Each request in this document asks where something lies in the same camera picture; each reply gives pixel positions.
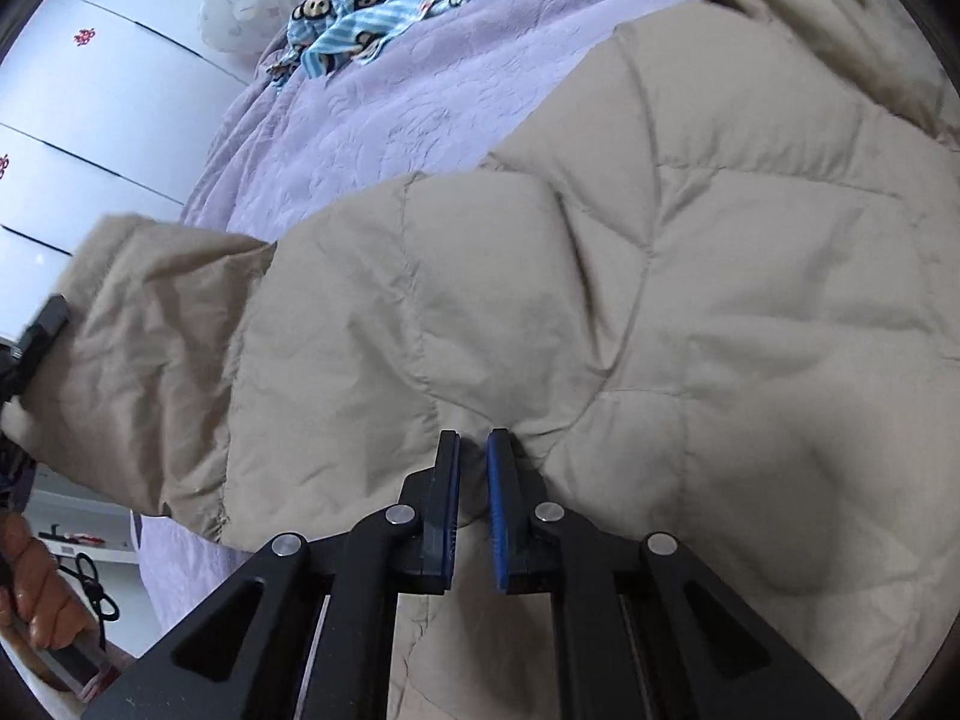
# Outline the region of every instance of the bed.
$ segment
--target bed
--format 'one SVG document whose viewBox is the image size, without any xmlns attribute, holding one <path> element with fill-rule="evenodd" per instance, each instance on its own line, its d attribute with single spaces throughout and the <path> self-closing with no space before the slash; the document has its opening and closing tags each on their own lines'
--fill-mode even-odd
<svg viewBox="0 0 960 720">
<path fill-rule="evenodd" d="M 184 222 L 275 240 L 380 181 L 474 167 L 618 23 L 682 1 L 480 0 L 330 80 L 296 73 L 277 92 L 261 70 L 227 113 Z M 143 520 L 139 549 L 164 631 L 248 557 L 168 519 Z"/>
</svg>

